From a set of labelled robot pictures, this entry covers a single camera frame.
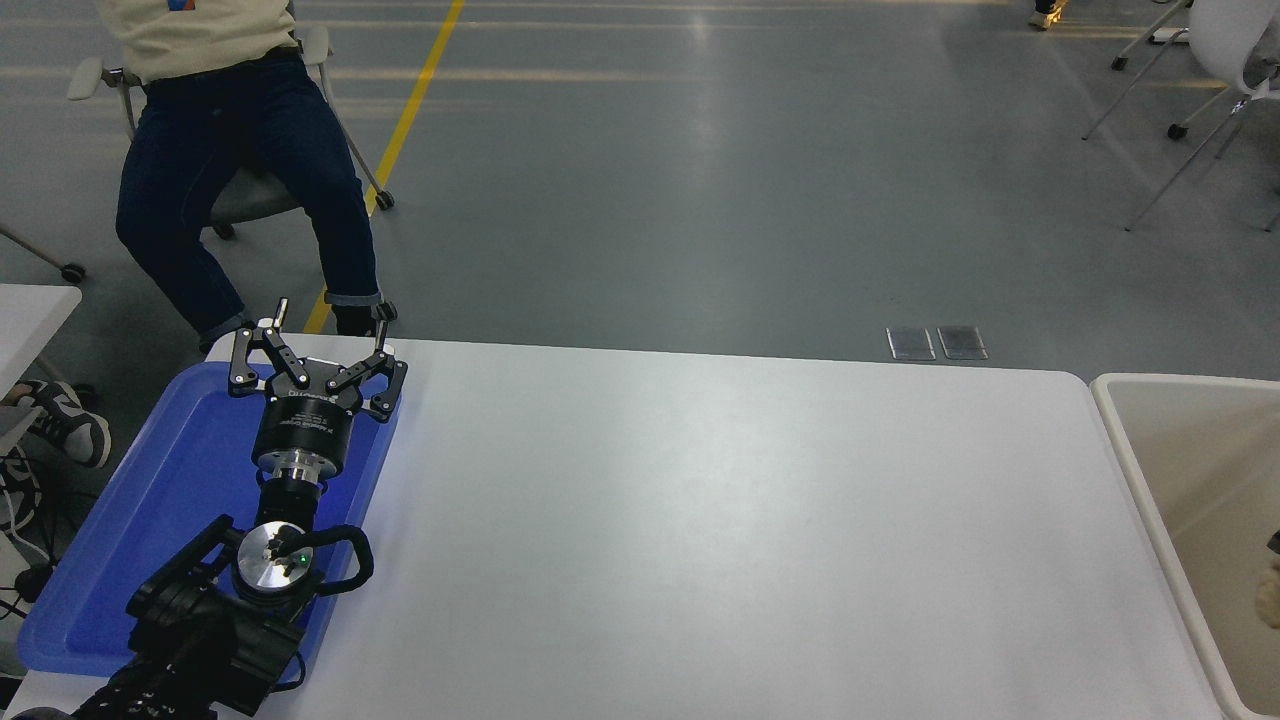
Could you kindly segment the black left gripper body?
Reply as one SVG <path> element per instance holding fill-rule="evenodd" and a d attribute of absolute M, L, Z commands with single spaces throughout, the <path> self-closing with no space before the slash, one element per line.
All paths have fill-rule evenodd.
<path fill-rule="evenodd" d="M 278 372 L 270 377 L 262 420 L 255 439 L 252 459 L 261 469 L 274 469 L 288 452 L 319 456 L 326 468 L 346 466 L 355 410 L 361 397 L 353 387 L 337 396 L 326 392 L 340 365 L 324 360 L 306 360 L 306 388 L 297 388 L 292 378 Z"/>

